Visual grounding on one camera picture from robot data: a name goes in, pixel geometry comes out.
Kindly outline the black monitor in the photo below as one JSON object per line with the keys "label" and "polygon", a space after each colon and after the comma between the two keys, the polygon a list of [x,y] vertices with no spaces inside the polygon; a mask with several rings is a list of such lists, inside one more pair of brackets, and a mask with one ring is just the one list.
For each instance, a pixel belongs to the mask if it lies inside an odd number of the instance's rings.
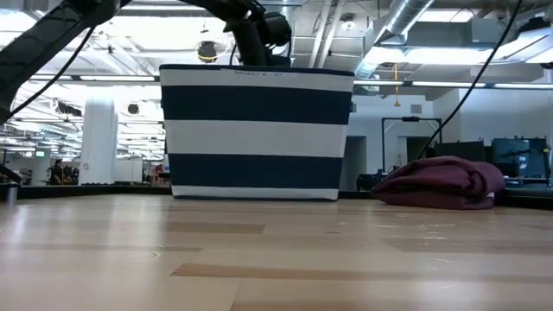
{"label": "black monitor", "polygon": [[437,143],[434,151],[435,156],[456,156],[471,162],[486,160],[486,149],[482,141]]}

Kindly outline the teal equipment cabinet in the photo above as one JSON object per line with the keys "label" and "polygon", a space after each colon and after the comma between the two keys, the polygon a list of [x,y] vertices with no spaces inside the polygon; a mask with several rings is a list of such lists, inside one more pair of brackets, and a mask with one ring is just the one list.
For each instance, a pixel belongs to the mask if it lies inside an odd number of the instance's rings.
{"label": "teal equipment cabinet", "polygon": [[550,151],[545,138],[495,138],[492,164],[512,178],[550,177]]}

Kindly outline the white building column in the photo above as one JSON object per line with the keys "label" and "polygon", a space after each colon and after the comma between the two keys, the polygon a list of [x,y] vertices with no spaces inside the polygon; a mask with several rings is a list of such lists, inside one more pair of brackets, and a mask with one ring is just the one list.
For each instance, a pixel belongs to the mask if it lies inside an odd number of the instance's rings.
{"label": "white building column", "polygon": [[110,185],[115,181],[118,114],[113,98],[89,97],[85,105],[79,183]]}

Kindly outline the silver ventilation duct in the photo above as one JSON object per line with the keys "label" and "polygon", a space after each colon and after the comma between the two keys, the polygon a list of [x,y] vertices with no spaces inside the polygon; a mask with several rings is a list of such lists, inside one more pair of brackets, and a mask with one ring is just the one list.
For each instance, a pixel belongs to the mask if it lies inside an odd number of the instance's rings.
{"label": "silver ventilation duct", "polygon": [[403,46],[409,30],[435,0],[393,0],[388,14],[370,21],[363,38],[365,56],[355,69],[358,79],[369,79],[380,61],[370,56],[375,47]]}

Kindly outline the person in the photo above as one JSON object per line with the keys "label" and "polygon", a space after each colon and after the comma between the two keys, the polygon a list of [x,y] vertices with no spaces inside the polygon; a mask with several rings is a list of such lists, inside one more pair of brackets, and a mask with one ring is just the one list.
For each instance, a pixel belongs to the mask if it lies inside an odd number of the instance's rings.
{"label": "person", "polygon": [[62,167],[62,160],[56,159],[54,162],[54,165],[50,168],[50,185],[63,185],[64,184],[64,175],[63,175],[63,167]]}

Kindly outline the black metal gantry frame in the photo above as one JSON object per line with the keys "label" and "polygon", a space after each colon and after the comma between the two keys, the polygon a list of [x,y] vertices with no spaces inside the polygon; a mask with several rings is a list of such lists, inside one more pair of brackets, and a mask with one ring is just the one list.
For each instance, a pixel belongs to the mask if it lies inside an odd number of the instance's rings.
{"label": "black metal gantry frame", "polygon": [[387,128],[385,127],[386,121],[392,121],[390,125],[395,124],[396,121],[402,122],[402,123],[418,123],[424,121],[428,126],[431,127],[431,122],[436,122],[438,124],[437,128],[434,128],[437,133],[439,134],[439,143],[442,143],[442,130],[439,130],[438,128],[442,125],[442,119],[441,118],[434,118],[434,117],[416,117],[416,116],[409,116],[409,117],[382,117],[380,118],[380,127],[381,127],[381,169],[384,171],[386,169],[386,151],[385,151],[385,133],[387,131]]}

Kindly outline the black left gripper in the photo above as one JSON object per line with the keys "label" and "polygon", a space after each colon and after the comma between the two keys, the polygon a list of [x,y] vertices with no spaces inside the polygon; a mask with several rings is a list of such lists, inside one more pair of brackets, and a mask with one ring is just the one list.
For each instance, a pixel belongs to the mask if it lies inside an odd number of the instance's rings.
{"label": "black left gripper", "polygon": [[273,54],[276,47],[290,46],[292,30],[286,17],[267,12],[260,3],[237,3],[238,11],[226,21],[225,32],[232,32],[235,48],[246,66],[290,67],[286,56]]}

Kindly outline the black right table frame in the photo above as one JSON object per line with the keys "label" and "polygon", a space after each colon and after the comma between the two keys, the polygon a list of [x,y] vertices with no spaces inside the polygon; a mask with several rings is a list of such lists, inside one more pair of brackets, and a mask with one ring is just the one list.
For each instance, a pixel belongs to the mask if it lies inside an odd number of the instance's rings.
{"label": "black right table frame", "polygon": [[504,207],[553,211],[553,189],[507,188],[495,195],[494,204]]}

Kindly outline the folded maroon cloth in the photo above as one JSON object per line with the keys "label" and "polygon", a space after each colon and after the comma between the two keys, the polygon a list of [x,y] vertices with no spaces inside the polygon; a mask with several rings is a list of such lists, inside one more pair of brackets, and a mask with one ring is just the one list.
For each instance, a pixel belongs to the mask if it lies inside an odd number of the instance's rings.
{"label": "folded maroon cloth", "polygon": [[505,178],[491,163],[438,156],[393,171],[373,188],[372,197],[395,206],[483,210],[504,190]]}

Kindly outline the black yellow ceiling dome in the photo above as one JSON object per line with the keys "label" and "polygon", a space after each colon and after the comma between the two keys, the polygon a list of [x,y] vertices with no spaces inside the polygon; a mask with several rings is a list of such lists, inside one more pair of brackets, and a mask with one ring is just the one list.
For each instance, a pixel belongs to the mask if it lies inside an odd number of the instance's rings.
{"label": "black yellow ceiling dome", "polygon": [[197,57],[201,62],[214,63],[218,59],[214,41],[202,41],[197,49]]}

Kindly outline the navy white striped fabric basket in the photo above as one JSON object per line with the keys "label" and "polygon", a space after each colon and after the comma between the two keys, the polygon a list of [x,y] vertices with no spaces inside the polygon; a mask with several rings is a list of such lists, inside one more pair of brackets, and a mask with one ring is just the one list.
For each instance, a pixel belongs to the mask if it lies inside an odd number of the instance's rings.
{"label": "navy white striped fabric basket", "polygon": [[336,200],[353,82],[327,69],[162,65],[173,195]]}

